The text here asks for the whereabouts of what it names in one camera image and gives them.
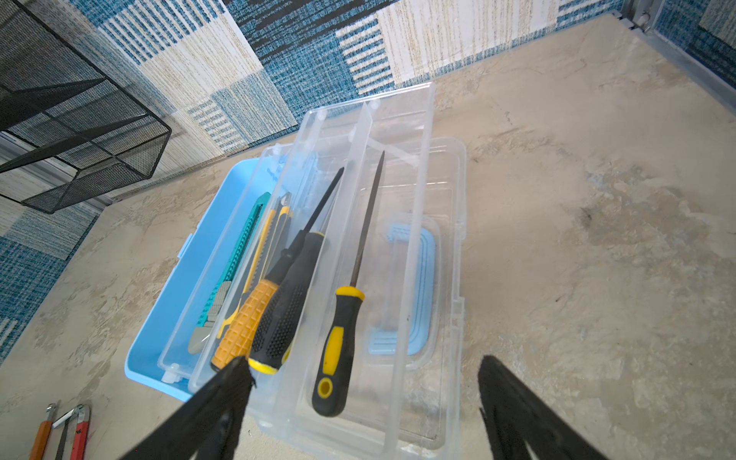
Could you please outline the light blue plastic toolbox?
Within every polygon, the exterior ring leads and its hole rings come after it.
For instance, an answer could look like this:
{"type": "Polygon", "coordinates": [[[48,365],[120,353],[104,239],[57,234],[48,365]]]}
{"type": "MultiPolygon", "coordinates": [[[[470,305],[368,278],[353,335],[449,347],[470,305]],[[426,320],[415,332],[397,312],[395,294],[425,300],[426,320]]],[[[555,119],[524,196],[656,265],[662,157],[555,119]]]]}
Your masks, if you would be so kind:
{"type": "Polygon", "coordinates": [[[129,379],[187,401],[215,377],[211,360],[224,320],[241,298],[266,217],[291,193],[264,276],[312,216],[335,174],[344,174],[312,231],[325,239],[291,355],[274,375],[255,372],[247,414],[265,435],[319,458],[456,459],[460,456],[460,369],[466,236],[466,149],[432,136],[434,84],[310,110],[296,140],[233,167],[138,333],[129,379]],[[385,163],[358,276],[347,403],[317,414],[312,393],[335,315],[335,291],[351,280],[358,239],[381,154],[385,163]],[[241,258],[201,353],[188,344],[256,199],[270,200],[241,258]]]}

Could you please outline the black yellow utility knife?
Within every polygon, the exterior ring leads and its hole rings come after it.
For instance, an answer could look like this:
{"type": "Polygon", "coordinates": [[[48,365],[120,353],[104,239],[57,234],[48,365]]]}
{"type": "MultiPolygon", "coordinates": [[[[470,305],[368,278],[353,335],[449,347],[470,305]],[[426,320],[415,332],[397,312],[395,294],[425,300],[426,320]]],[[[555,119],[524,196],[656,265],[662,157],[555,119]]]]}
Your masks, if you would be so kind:
{"type": "Polygon", "coordinates": [[[237,317],[241,306],[245,304],[245,300],[249,297],[250,293],[252,293],[253,289],[255,289],[256,285],[264,276],[264,271],[268,265],[268,257],[271,253],[271,247],[274,245],[274,241],[277,240],[276,234],[279,222],[285,222],[287,220],[287,218],[282,218],[283,215],[289,216],[290,201],[291,193],[286,193],[280,197],[274,208],[269,211],[258,245],[256,245],[252,256],[249,272],[245,278],[245,286],[241,292],[241,298],[234,312],[224,320],[222,327],[220,327],[220,331],[218,331],[217,339],[222,338],[225,329],[237,317]]]}

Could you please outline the black yellow phillips screwdriver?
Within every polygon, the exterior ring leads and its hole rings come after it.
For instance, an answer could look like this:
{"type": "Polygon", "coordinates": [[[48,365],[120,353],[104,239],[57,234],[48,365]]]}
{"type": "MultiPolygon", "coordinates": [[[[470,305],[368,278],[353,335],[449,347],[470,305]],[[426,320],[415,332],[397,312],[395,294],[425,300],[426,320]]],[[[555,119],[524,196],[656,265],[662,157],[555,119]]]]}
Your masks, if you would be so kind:
{"type": "Polygon", "coordinates": [[[320,204],[300,236],[304,245],[284,280],[266,306],[253,339],[249,365],[266,375],[276,374],[286,362],[303,312],[307,293],[325,236],[307,230],[314,225],[325,204],[320,204]]]}

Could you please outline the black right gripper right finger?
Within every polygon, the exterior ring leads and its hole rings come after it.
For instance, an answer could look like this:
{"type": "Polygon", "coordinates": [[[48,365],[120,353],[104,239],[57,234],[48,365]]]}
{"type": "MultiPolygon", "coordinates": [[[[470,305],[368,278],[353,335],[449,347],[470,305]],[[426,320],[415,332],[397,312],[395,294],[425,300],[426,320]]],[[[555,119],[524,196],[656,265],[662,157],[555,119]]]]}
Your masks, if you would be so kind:
{"type": "Polygon", "coordinates": [[[478,370],[480,413],[494,459],[603,459],[495,356],[478,370]]]}

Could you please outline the orange hex key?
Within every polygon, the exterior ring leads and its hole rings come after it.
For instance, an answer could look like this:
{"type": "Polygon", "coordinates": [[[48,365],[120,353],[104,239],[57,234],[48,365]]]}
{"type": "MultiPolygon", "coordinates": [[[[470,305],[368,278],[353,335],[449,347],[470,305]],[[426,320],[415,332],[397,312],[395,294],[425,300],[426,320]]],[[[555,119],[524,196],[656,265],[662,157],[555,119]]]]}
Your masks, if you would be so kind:
{"type": "Polygon", "coordinates": [[[51,404],[48,404],[46,407],[46,418],[39,425],[38,433],[36,434],[36,439],[34,439],[34,444],[29,456],[30,460],[43,459],[53,423],[56,419],[58,407],[59,405],[56,402],[51,402],[51,404]]]}

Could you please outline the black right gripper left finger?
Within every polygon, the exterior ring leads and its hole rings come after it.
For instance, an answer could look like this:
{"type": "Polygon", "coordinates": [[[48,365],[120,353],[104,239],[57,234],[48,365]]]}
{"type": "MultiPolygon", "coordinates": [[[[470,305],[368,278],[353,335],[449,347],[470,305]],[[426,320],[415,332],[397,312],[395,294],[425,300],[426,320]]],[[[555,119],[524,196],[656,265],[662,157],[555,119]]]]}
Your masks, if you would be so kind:
{"type": "Polygon", "coordinates": [[[125,459],[232,459],[255,385],[247,358],[238,356],[125,459]]]}

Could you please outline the teal utility knife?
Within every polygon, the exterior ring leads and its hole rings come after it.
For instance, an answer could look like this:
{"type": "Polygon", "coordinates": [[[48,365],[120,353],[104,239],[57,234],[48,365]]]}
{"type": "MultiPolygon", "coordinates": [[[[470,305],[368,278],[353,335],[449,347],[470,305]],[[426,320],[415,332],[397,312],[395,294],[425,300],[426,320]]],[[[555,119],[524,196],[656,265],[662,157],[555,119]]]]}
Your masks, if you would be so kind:
{"type": "Polygon", "coordinates": [[[190,355],[201,353],[205,342],[212,335],[212,330],[222,309],[224,299],[230,290],[235,274],[241,264],[243,253],[245,253],[245,249],[266,209],[266,205],[268,205],[270,197],[271,193],[268,192],[260,195],[251,208],[228,259],[225,270],[222,272],[222,276],[220,276],[199,315],[197,326],[195,326],[187,348],[190,355]]]}

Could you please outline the wooden handled screwdriver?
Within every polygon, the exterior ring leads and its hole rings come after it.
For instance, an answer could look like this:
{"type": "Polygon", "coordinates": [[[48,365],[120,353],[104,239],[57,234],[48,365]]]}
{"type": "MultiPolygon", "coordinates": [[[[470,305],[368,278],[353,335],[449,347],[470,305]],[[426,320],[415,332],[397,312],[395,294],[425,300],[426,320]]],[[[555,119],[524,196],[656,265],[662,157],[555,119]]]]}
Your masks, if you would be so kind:
{"type": "MultiPolygon", "coordinates": [[[[339,184],[344,174],[343,168],[340,168],[332,182],[328,186],[324,195],[320,199],[318,205],[327,204],[333,191],[339,184]]],[[[300,233],[307,227],[300,230],[295,238],[292,240],[291,245],[283,249],[279,259],[271,267],[271,270],[264,276],[264,278],[258,283],[253,289],[251,295],[245,300],[245,304],[239,310],[237,317],[231,323],[225,337],[218,345],[212,360],[211,367],[217,371],[224,369],[224,367],[234,358],[247,357],[249,358],[253,339],[257,332],[259,323],[261,321],[263,313],[266,311],[269,301],[276,293],[279,285],[282,283],[285,277],[285,273],[289,270],[295,257],[300,253],[302,246],[304,245],[304,236],[300,236],[300,233]]]]}

